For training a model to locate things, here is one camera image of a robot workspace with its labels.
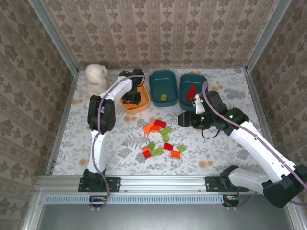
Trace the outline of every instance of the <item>orange block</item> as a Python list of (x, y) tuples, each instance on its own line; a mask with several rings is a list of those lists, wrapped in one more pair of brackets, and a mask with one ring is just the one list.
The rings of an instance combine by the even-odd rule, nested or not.
[(180, 152), (178, 152), (178, 151), (172, 151), (172, 152), (171, 152), (171, 158), (180, 159)]
[(153, 125), (154, 125), (154, 124), (151, 122), (151, 123), (149, 123), (147, 126), (145, 126), (145, 127), (143, 128), (144, 132), (145, 132), (147, 135), (149, 135), (150, 129), (152, 128)]
[(160, 132), (161, 126), (152, 126), (150, 129), (151, 132)]
[(142, 151), (143, 152), (149, 151), (149, 148), (146, 146), (146, 147), (142, 148)]

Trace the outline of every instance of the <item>toy block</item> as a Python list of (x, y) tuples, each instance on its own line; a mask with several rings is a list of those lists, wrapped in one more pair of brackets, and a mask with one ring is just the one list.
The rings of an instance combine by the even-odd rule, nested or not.
[(152, 128), (150, 129), (151, 132), (156, 132), (156, 133), (160, 132), (160, 130), (161, 130), (161, 127), (155, 126), (155, 125), (153, 125)]
[(178, 149), (180, 152), (184, 152), (185, 150), (187, 150), (186, 147), (185, 147), (184, 145), (179, 145), (179, 146), (177, 147), (177, 149)]
[(176, 158), (176, 159), (180, 159), (180, 152), (178, 151), (172, 151), (171, 152), (171, 158)]
[(188, 101), (192, 101), (192, 99), (195, 97), (195, 93), (196, 93), (196, 86), (195, 85), (191, 85), (190, 87), (190, 91), (188, 92), (187, 98)]
[(167, 134), (163, 135), (163, 141), (164, 142), (168, 142), (169, 141), (169, 138), (168, 138)]
[(151, 150), (153, 150), (155, 147), (155, 144), (153, 142), (149, 142), (148, 144), (148, 148), (150, 148)]
[(146, 147), (142, 148), (142, 151), (143, 152), (149, 151), (149, 148), (146, 146)]
[(151, 122), (151, 123), (149, 123), (147, 126), (145, 126), (145, 127), (143, 128), (144, 132), (145, 132), (147, 135), (149, 135), (150, 129), (152, 128), (153, 125), (154, 125), (154, 124)]
[(161, 128), (165, 128), (165, 127), (166, 127), (166, 122), (160, 121), (160, 120), (156, 120), (156, 121), (154, 122), (154, 125), (155, 125), (155, 126), (160, 126)]
[(171, 144), (168, 144), (168, 143), (164, 143), (164, 146), (163, 146), (163, 148), (165, 150), (168, 150), (168, 151), (173, 151), (173, 147), (174, 146), (172, 146)]
[(160, 133), (161, 135), (165, 135), (165, 134), (168, 134), (172, 131), (172, 128), (170, 126), (167, 126), (165, 129), (163, 129)]
[(167, 98), (167, 95), (166, 95), (166, 94), (162, 94), (162, 95), (161, 95), (161, 101), (166, 102), (166, 98)]
[(147, 159), (147, 158), (150, 158), (150, 157), (151, 157), (149, 150), (147, 150), (147, 151), (143, 152), (143, 154), (144, 154), (145, 159)]
[(157, 148), (157, 149), (154, 149), (152, 150), (152, 156), (158, 156), (158, 155), (161, 155), (163, 154), (163, 148)]

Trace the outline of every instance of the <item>green block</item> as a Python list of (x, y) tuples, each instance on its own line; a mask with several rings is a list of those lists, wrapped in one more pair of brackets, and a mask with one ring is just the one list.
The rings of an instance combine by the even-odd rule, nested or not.
[(155, 144), (153, 142), (149, 142), (147, 147), (150, 148), (151, 150), (153, 150), (154, 147), (155, 147)]
[(168, 134), (172, 131), (172, 128), (170, 126), (165, 127), (162, 131), (160, 131), (160, 134), (164, 136), (165, 134)]
[(169, 138), (168, 138), (167, 134), (163, 135), (163, 141), (164, 142), (168, 142), (169, 141)]
[(157, 148), (151, 151), (151, 156), (158, 156), (163, 154), (163, 148)]
[(166, 98), (167, 98), (167, 95), (166, 95), (166, 94), (162, 94), (162, 95), (161, 95), (161, 101), (166, 102)]
[(184, 152), (185, 150), (187, 150), (184, 145), (178, 146), (177, 149), (179, 150), (179, 152)]

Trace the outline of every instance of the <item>floral tablecloth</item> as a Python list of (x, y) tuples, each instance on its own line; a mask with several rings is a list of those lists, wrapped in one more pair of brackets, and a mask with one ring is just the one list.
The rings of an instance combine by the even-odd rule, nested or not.
[[(179, 85), (180, 76), (198, 73), (208, 79), (209, 90), (217, 90), (228, 108), (238, 107), (244, 111), (260, 131), (256, 112), (249, 94), (242, 69), (171, 69)], [(109, 71), (109, 78), (116, 80), (121, 70)], [(89, 99), (82, 86), (86, 84), (84, 72), (79, 73), (77, 88), (72, 101), (64, 136), (60, 146), (53, 175), (82, 175), (87, 167), (91, 149), (91, 132), (87, 124), (86, 102)], [(145, 81), (149, 92), (148, 80)], [(226, 134), (204, 139), (201, 132), (193, 128), (180, 127), (177, 117), (183, 110), (179, 102), (172, 107), (157, 108), (150, 102), (147, 110), (127, 114), (120, 103), (116, 107), (116, 124), (109, 135), (106, 154), (106, 175), (205, 175), (219, 174), (234, 164), (254, 172), (262, 172), (251, 155)], [(170, 158), (170, 152), (145, 160), (141, 148), (149, 141), (157, 147), (163, 146), (159, 133), (145, 135), (142, 128), (149, 122), (160, 119), (167, 122), (173, 131), (169, 143), (184, 144), (187, 151), (180, 160)], [(214, 136), (214, 128), (205, 130), (208, 137)]]

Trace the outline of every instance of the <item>wall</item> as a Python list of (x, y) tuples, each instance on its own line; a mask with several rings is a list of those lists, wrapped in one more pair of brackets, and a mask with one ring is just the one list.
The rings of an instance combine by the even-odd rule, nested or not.
[(292, 0), (252, 76), (277, 149), (307, 165), (306, 0)]
[(45, 174), (72, 76), (29, 3), (0, 1), (0, 229), (18, 229)]
[(243, 66), (277, 0), (43, 0), (80, 69)]

